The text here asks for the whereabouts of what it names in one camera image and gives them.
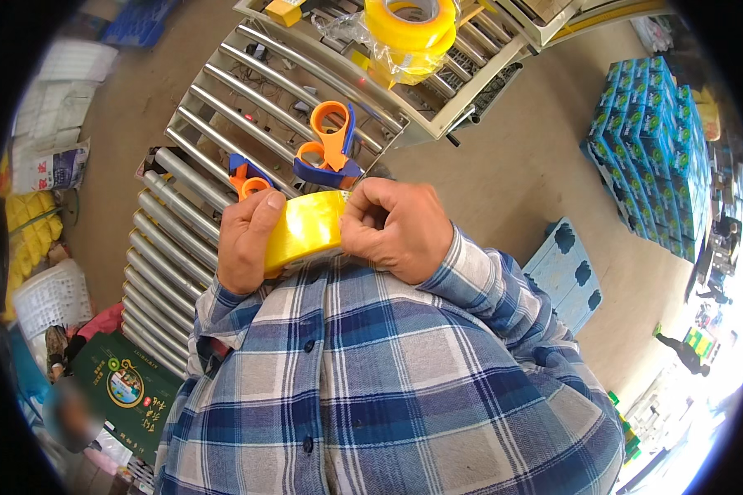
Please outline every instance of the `right hand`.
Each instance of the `right hand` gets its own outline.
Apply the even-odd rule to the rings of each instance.
[[[265,189],[223,210],[217,275],[230,292],[250,294],[264,281],[267,240],[285,204],[283,194]]]
[[[339,219],[341,248],[413,285],[440,267],[454,227],[429,184],[363,180]]]

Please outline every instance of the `blue plastic pallet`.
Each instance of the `blue plastic pallet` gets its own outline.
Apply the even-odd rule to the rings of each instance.
[[[547,240],[523,272],[551,297],[558,319],[577,335],[603,300],[600,283],[581,239],[566,217],[552,223],[545,233]]]
[[[157,44],[162,23],[180,0],[130,0],[102,36],[102,43],[149,48]]]

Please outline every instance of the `metal pipe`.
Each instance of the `metal pipe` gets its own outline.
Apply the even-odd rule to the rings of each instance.
[[[341,81],[334,74],[331,74],[330,72],[326,71],[324,67],[317,65],[311,60],[308,60],[307,58],[303,57],[301,54],[298,54],[291,48],[280,44],[277,40],[274,40],[273,38],[267,36],[266,34],[259,33],[255,29],[250,28],[246,25],[242,25],[242,24],[238,25],[237,32],[239,34],[247,36],[248,38],[250,38],[253,41],[256,41],[257,43],[261,43],[262,45],[266,46],[273,52],[301,66],[303,69],[308,71],[310,74],[315,75],[317,78],[321,79],[322,81],[330,85],[333,89],[337,90],[339,93],[346,96],[347,99],[349,99],[349,101],[363,107],[363,109],[366,110],[366,112],[370,116],[379,120],[385,127],[388,127],[388,129],[391,130],[394,134],[398,134],[402,131],[403,129],[402,124],[399,124],[396,121],[396,119],[394,119],[393,117],[385,113],[385,110],[383,110],[382,107],[380,107],[378,104],[372,101],[365,94],[360,93],[358,90],[356,90],[351,85],[346,84],[345,82]]]
[[[250,69],[269,79],[271,83],[277,84],[287,93],[291,94],[294,97],[297,97],[300,100],[303,100],[311,108],[314,108],[318,104],[322,103],[322,100],[307,92],[301,85],[292,82],[289,78],[287,78],[283,74],[280,74],[275,69],[272,69],[269,65],[263,64],[260,60],[255,59],[242,50],[238,50],[237,48],[234,48],[231,45],[226,45],[225,43],[221,43],[219,49],[220,52],[227,54],[229,57],[236,60],[237,62],[245,64]],[[344,120],[334,113],[327,115],[327,118],[338,127],[344,125]],[[366,132],[364,132],[359,127],[355,127],[355,137],[360,141],[360,145],[365,147],[371,153],[380,154],[383,151],[382,145],[377,143],[374,139],[370,138],[368,134],[366,134]]]
[[[168,371],[175,374],[182,380],[187,379],[187,374],[185,373],[184,368],[179,368],[179,366],[177,364],[174,364],[173,361],[170,361],[167,357],[164,357],[162,353],[155,349],[152,344],[149,344],[148,342],[146,342],[145,339],[143,339],[143,337],[140,337],[138,330],[133,328],[132,325],[130,325],[128,322],[121,323],[121,331],[123,331],[124,336],[128,338],[130,342],[137,345],[141,351],[146,352],[155,360],[157,360],[159,364],[166,367]]]
[[[158,173],[153,170],[147,171],[143,174],[143,183],[179,217],[190,222],[198,231],[203,232],[213,241],[217,242],[220,239],[220,229],[215,221],[182,196]]]
[[[132,284],[132,287],[137,289],[149,301],[157,306],[168,318],[173,320],[174,323],[179,325],[179,327],[184,329],[188,334],[192,333],[195,314],[192,314],[189,317],[183,314],[131,266],[124,269],[124,276],[127,277],[127,281]]]
[[[123,283],[124,294],[138,307],[146,313],[152,320],[154,320],[163,330],[168,332],[168,335],[175,338],[185,346],[187,345],[188,333],[185,329],[179,327],[176,323],[168,318],[162,311],[160,311],[154,304],[149,301],[146,296],[140,293],[131,283]]]
[[[196,162],[200,163],[209,173],[214,175],[220,182],[228,185],[232,191],[237,190],[228,178],[228,170],[225,170],[220,166],[220,164],[218,164],[218,162],[209,158],[205,153],[199,150],[196,145],[190,143],[183,135],[170,129],[168,137],[176,143],[179,148],[185,150],[188,155],[192,156]]]
[[[459,35],[459,33],[457,33],[457,37],[454,40],[454,47],[465,54],[467,58],[471,59],[471,62],[478,65],[479,67],[484,67],[485,65],[487,65],[487,59],[484,58],[484,55],[479,53],[476,48],[468,43],[465,38]]]
[[[190,93],[196,95],[204,103],[208,104],[230,120],[232,124],[247,132],[257,141],[274,151],[275,154],[280,156],[285,162],[292,163],[295,161],[295,152],[289,146],[278,141],[272,134],[260,129],[244,115],[239,114],[236,110],[218,100],[215,95],[209,93],[198,84],[190,86]]]
[[[234,144],[234,143],[230,142],[228,139],[226,139],[222,134],[220,134],[219,132],[217,132],[211,125],[207,124],[203,119],[201,119],[200,117],[198,117],[198,115],[194,114],[193,112],[190,112],[187,108],[185,108],[183,106],[179,106],[177,108],[177,112],[185,120],[187,120],[189,124],[191,124],[193,127],[195,127],[196,129],[198,129],[198,131],[201,134],[207,136],[215,144],[217,144],[218,146],[220,146],[223,150],[228,151],[229,153],[239,153],[242,156],[244,156],[245,158],[247,158],[248,160],[250,160],[251,162],[253,162],[253,164],[256,165],[256,168],[258,168],[259,170],[261,170],[262,172],[264,172],[265,175],[267,175],[267,177],[269,177],[270,179],[272,179],[273,182],[276,183],[276,185],[278,186],[278,189],[280,189],[280,192],[281,193],[284,193],[287,196],[287,198],[291,199],[291,198],[296,198],[298,196],[302,196],[303,195],[297,189],[293,188],[291,186],[291,184],[289,184],[288,182],[286,182],[283,179],[281,179],[280,177],[278,177],[278,174],[275,173],[275,172],[273,172],[272,169],[270,169],[269,167],[267,167],[267,165],[263,164],[262,162],[260,162],[256,158],[254,158],[250,153],[248,153],[247,151],[243,150],[242,148],[240,148],[236,144]],[[173,129],[171,129],[170,127],[168,127],[168,129],[166,129],[166,134],[170,135],[172,131],[173,131]]]
[[[217,79],[219,82],[227,85],[238,94],[241,94],[242,96],[247,98],[248,101],[270,114],[270,116],[272,116],[274,119],[282,122],[292,131],[302,135],[304,138],[311,141],[319,140],[319,136],[317,136],[317,133],[314,132],[311,127],[303,124],[295,117],[291,116],[290,113],[288,113],[277,104],[269,101],[264,95],[258,94],[256,91],[253,91],[250,86],[234,77],[233,74],[230,74],[229,72],[226,72],[219,67],[209,64],[208,62],[206,63],[206,65],[203,66],[203,71],[211,75],[213,78]]]
[[[151,193],[143,191],[138,195],[138,204],[146,213],[162,225],[162,228],[176,239],[187,251],[195,255],[201,262],[206,263],[212,270],[218,269],[218,253],[210,245],[202,241],[181,223],[168,208],[162,206]]]
[[[158,226],[154,225],[154,222],[149,220],[145,212],[140,211],[133,214],[132,221],[139,228],[140,232],[143,232],[148,240],[154,243],[154,247],[165,253],[171,262],[176,263],[205,287],[209,287],[215,273],[210,273],[203,265],[193,260],[187,252],[182,250],[170,237],[163,233]]]
[[[129,312],[129,314],[138,321],[139,325],[137,325],[135,328],[137,328],[141,334],[143,330],[146,330],[148,333],[154,335],[159,340],[159,342],[164,344],[161,345],[163,349],[160,349],[160,351],[168,350],[172,354],[175,352],[179,356],[187,359],[189,352],[187,351],[186,344],[182,344],[181,342],[168,335],[165,329],[159,326],[154,320],[149,318],[149,315],[144,313],[143,310],[141,310],[140,307],[135,304],[132,299],[124,296],[121,298],[121,303],[124,306],[124,311]]]
[[[194,193],[201,196],[207,203],[219,212],[235,203],[229,197],[218,190],[209,181],[201,177],[201,174],[190,168],[177,155],[168,148],[160,148],[154,159],[162,165],[162,168],[172,173],[174,177],[187,184]]]
[[[182,273],[178,268],[174,267],[168,258],[144,238],[140,232],[132,231],[129,233],[129,242],[132,244],[138,252],[140,252],[149,263],[154,265],[163,275],[165,275],[171,282],[177,284],[187,295],[192,297],[192,300],[198,299],[203,293],[203,289],[191,282],[187,276]]]
[[[501,51],[501,48],[499,48],[498,45],[493,43],[490,38],[479,31],[478,28],[475,25],[472,25],[470,22],[466,22],[465,24],[463,24],[459,28],[459,31],[470,36],[472,40],[478,43],[482,48],[484,48],[485,52],[489,54],[496,54]]]
[[[188,314],[190,317],[195,318],[196,317],[196,305],[193,304],[193,300],[197,299],[197,297],[194,297],[193,299],[188,299],[184,295],[181,294],[177,289],[171,287],[171,283],[169,280],[171,279],[170,276],[167,276],[168,280],[166,279],[166,276],[163,276],[151,263],[147,262],[144,257],[142,257],[135,249],[129,249],[127,251],[127,261],[132,265],[130,268],[138,270],[138,272],[143,276],[144,279],[146,279],[148,282],[150,282],[152,285],[154,285],[157,290],[163,294],[168,301],[172,302],[176,305],[179,309],[185,312],[185,314]]]
[[[471,80],[471,76],[462,66],[457,64],[457,61],[452,57],[446,55],[446,63],[444,64],[448,69],[457,75],[458,78],[462,79],[463,83],[467,83]]]
[[[427,81],[429,81],[429,85],[433,87],[438,94],[443,95],[443,97],[447,100],[450,100],[454,97],[454,95],[457,94],[454,88],[448,85],[448,83],[440,78],[440,76],[437,74],[430,75],[427,78]]]
[[[487,30],[487,33],[495,36],[502,43],[509,43],[512,41],[512,36],[510,36],[509,33],[506,33],[504,28],[494,19],[491,19],[485,11],[479,12],[473,16],[472,20],[482,25],[482,27]]]

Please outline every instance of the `blue plaid shirt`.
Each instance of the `blue plaid shirt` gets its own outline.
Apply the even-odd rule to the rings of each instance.
[[[455,227],[411,286],[354,257],[200,297],[163,493],[608,493],[608,396],[514,259]]]

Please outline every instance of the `person walking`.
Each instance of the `person walking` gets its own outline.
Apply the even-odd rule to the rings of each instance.
[[[683,365],[691,371],[692,375],[707,376],[710,373],[710,367],[701,363],[701,357],[688,342],[680,342],[677,339],[667,337],[661,333],[661,326],[655,327],[653,335],[658,341],[666,347],[671,347],[677,353]]]

